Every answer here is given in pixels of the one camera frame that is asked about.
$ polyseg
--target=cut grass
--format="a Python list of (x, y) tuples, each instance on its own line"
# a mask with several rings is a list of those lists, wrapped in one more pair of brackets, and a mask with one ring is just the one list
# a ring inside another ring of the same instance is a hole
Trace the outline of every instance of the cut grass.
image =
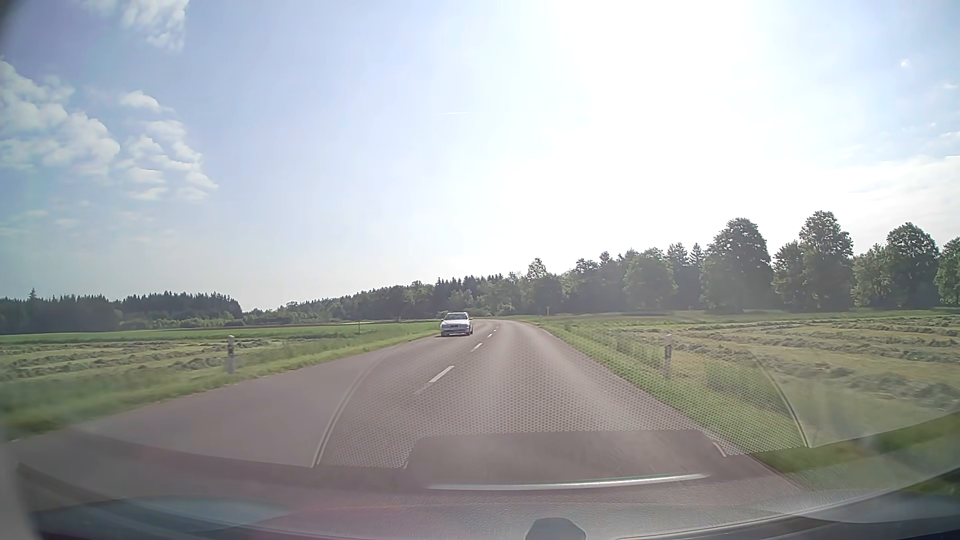
[(783, 412), (747, 405), (736, 395), (712, 390), (700, 380), (685, 377), (684, 367), (676, 364), (672, 366), (676, 368), (674, 376), (668, 380), (659, 371), (619, 353), (615, 347), (553, 325), (544, 325), (544, 328), (746, 452), (804, 443), (785, 405), (781, 405)]
[(0, 335), (0, 346), (7, 344), (39, 343), (109, 343), (136, 341), (169, 341), (207, 339), (223, 341), (228, 335), (235, 337), (272, 337), (278, 339), (316, 339), (323, 337), (350, 337), (357, 333), (389, 332), (391, 329), (427, 327), (436, 329), (437, 322), (416, 323), (369, 323), (364, 325), (323, 325), (311, 327), (270, 327), (270, 328), (224, 328), (224, 329), (177, 329), (177, 330), (137, 330), (103, 332), (63, 332), (63, 333), (24, 333)]
[[(9, 438), (56, 430), (64, 426), (90, 420), (98, 416), (120, 412), (125, 409), (147, 405), (157, 401), (176, 398), (199, 391), (216, 388), (240, 380), (298, 369), (332, 359), (357, 355), (383, 347), (389, 347), (436, 333), (436, 323), (399, 323), (367, 325), (359, 333), (344, 333), (343, 327), (336, 331), (322, 331), (321, 327), (298, 327), (296, 329), (239, 329), (238, 338), (253, 339), (269, 335), (276, 330), (286, 338), (266, 346), (251, 342), (255, 347), (237, 351), (237, 373), (225, 372), (222, 364), (226, 358), (223, 343), (208, 343), (215, 332), (203, 335), (191, 332), (193, 340), (183, 341), (175, 347), (160, 341), (160, 355), (154, 359), (149, 351), (133, 356), (132, 363), (122, 365), (102, 364), (95, 368), (75, 372), (63, 372), (38, 377), (9, 380), (0, 383), (0, 414), (3, 415)], [(141, 335), (151, 336), (164, 331), (113, 332), (124, 334), (129, 340), (142, 340)], [(58, 334), (48, 339), (54, 343), (70, 343), (76, 334)], [(83, 334), (86, 337), (103, 334)], [(117, 340), (117, 335), (108, 336)], [(151, 345), (132, 341), (137, 348), (149, 349)], [(110, 349), (107, 358), (116, 359)], [(56, 350), (49, 351), (56, 355)], [(0, 356), (2, 362), (9, 359)], [(99, 358), (82, 359), (77, 362), (93, 362)]]
[[(960, 317), (949, 310), (678, 315), (529, 320), (784, 472), (956, 433), (955, 422), (934, 421), (955, 410), (960, 387)], [(675, 336), (670, 380), (659, 369), (666, 331)], [(780, 392), (789, 409), (771, 400)], [(928, 433), (911, 440), (917, 425)]]

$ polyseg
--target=meadow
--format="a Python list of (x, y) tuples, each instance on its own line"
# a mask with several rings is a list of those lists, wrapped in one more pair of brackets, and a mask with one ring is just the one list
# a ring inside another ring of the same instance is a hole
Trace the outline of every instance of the meadow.
[(746, 453), (830, 446), (960, 407), (960, 315), (946, 310), (528, 320)]
[[(0, 422), (19, 438), (436, 333), (436, 322), (0, 336)], [(236, 338), (236, 373), (224, 367)]]

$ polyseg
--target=asphalt road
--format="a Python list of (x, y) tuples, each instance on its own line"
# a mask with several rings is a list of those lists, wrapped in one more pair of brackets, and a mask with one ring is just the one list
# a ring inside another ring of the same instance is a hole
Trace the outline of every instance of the asphalt road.
[[(548, 332), (518, 321), (474, 324), (470, 336), (427, 337), (247, 380), (11, 450), (50, 478), (124, 495), (191, 482), (209, 493), (220, 484), (198, 475), (223, 463), (293, 483), (309, 470), (402, 472), (423, 488), (680, 476), (702, 478), (697, 493), (709, 492), (707, 482), (741, 480), (754, 495), (758, 486), (791, 489)], [(193, 469), (172, 465), (178, 459)], [(251, 484), (222, 487), (239, 493)]]

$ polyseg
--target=treeline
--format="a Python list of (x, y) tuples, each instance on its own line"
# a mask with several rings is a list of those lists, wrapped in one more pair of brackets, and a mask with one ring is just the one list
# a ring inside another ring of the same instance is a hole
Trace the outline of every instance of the treeline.
[(103, 295), (0, 299), (0, 334), (223, 326), (242, 320), (240, 303), (220, 293), (166, 291), (111, 301)]
[(665, 252), (603, 252), (560, 274), (535, 258), (525, 272), (413, 282), (268, 310), (244, 312), (219, 293), (164, 292), (112, 302), (103, 296), (41, 299), (31, 292), (26, 300), (0, 299), (0, 333), (430, 319), (446, 311), (489, 316), (937, 305), (960, 305), (960, 237), (941, 252), (929, 234), (906, 223), (890, 231), (886, 243), (854, 256), (850, 235), (833, 213), (817, 211), (772, 257), (756, 224), (736, 218), (706, 249), (693, 244), (687, 250), (678, 242)]

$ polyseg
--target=car windshield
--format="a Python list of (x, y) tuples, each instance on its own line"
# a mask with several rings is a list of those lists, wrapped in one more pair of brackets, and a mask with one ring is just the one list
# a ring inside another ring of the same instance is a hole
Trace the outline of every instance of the car windshield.
[(960, 500), (960, 3), (0, 14), (0, 515), (759, 538)]

